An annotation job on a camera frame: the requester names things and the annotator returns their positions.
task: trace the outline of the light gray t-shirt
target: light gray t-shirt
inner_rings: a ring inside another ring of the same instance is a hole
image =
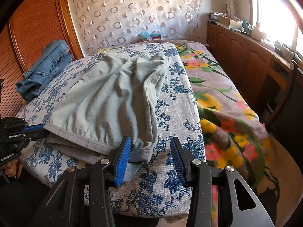
[[[129,162],[150,161],[158,140],[155,106],[169,66],[169,58],[162,53],[153,57],[142,53],[138,58],[100,54],[44,126],[67,141],[51,135],[48,142],[94,163],[96,154],[108,155],[127,135],[132,141]],[[137,168],[128,166],[131,174]]]

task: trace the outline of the bed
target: bed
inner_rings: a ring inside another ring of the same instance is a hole
[[[115,212],[167,218],[188,213],[191,189],[179,185],[169,149],[170,138],[177,135],[194,157],[219,168],[236,167],[276,226],[283,226],[302,196],[300,170],[283,147],[268,135],[231,79],[200,43],[153,40],[95,52],[70,63],[39,97],[19,110],[17,117],[24,117],[29,125],[46,123],[60,99],[103,51],[131,57],[143,51],[150,55],[163,52],[173,62],[156,106],[158,143],[151,161],[142,165],[134,179],[111,190]],[[68,166],[90,166],[53,149],[45,139],[31,142],[23,150],[21,162],[49,186]],[[287,168],[292,169],[292,176]],[[213,223],[216,223],[218,197],[215,187],[213,192]]]

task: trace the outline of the small box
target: small box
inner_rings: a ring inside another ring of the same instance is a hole
[[[241,27],[242,27],[241,22],[239,22],[239,21],[236,22],[232,19],[225,18],[225,17],[222,17],[222,16],[219,16],[219,23],[221,23],[225,26],[228,26],[230,28],[238,29],[238,30],[241,30]]]

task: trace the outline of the wooden wardrobe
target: wooden wardrobe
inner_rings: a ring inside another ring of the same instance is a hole
[[[53,40],[65,40],[74,60],[83,57],[67,0],[24,0],[0,34],[1,118],[17,114],[22,98],[15,84]]]

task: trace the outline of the chair backrest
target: chair backrest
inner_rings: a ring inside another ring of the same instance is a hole
[[[272,124],[276,139],[303,172],[303,72],[295,66],[291,87]]]

